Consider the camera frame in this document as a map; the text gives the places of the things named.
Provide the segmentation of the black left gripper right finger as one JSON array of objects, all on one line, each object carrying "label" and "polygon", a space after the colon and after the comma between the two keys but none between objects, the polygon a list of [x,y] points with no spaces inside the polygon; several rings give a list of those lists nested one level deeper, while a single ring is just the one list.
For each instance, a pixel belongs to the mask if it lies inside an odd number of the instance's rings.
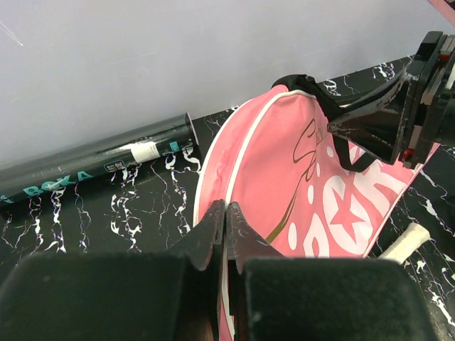
[{"label": "black left gripper right finger", "polygon": [[227,207],[233,340],[453,340],[408,262],[287,258]]}]

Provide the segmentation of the pink racket bag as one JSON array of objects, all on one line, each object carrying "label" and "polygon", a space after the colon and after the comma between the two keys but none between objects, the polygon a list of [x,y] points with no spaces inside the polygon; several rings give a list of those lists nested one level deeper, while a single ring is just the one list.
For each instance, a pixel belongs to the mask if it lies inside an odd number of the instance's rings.
[{"label": "pink racket bag", "polygon": [[[232,113],[205,158],[195,223],[213,201],[236,202],[248,224],[287,258],[369,258],[417,172],[353,144],[337,146],[319,105],[325,95],[314,91],[291,77]],[[220,340],[233,340],[228,289],[226,263]]]}]

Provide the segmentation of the black shuttlecock tube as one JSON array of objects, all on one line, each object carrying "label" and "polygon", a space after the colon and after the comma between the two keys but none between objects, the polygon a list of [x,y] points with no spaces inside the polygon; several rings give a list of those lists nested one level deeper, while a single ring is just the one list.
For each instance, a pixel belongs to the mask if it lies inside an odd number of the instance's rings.
[{"label": "black shuttlecock tube", "polygon": [[1,214],[22,202],[198,146],[189,113],[1,170]]}]

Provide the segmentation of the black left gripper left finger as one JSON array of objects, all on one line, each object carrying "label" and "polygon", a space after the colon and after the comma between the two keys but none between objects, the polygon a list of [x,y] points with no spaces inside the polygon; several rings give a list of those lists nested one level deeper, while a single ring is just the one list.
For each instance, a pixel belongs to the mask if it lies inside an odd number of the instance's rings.
[{"label": "black left gripper left finger", "polygon": [[1,285],[2,340],[216,340],[225,204],[162,252],[23,259]]}]

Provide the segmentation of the pink racket white grip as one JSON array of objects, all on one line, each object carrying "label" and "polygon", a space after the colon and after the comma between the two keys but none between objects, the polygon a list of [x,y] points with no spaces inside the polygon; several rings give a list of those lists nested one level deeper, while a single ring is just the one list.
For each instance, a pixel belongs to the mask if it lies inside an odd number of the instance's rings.
[{"label": "pink racket white grip", "polygon": [[423,245],[423,243],[429,240],[429,231],[422,225],[412,222],[408,225],[406,230],[401,233],[401,235],[379,256],[379,259],[404,264],[404,262]]}]

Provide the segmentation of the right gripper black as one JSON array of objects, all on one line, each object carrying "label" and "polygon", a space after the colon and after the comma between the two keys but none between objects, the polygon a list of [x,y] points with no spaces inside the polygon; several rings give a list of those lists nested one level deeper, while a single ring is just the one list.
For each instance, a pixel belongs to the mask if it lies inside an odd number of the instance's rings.
[{"label": "right gripper black", "polygon": [[409,169],[425,163],[435,143],[453,147],[454,36],[428,32],[404,71],[343,108],[328,131],[384,163],[399,151]]}]

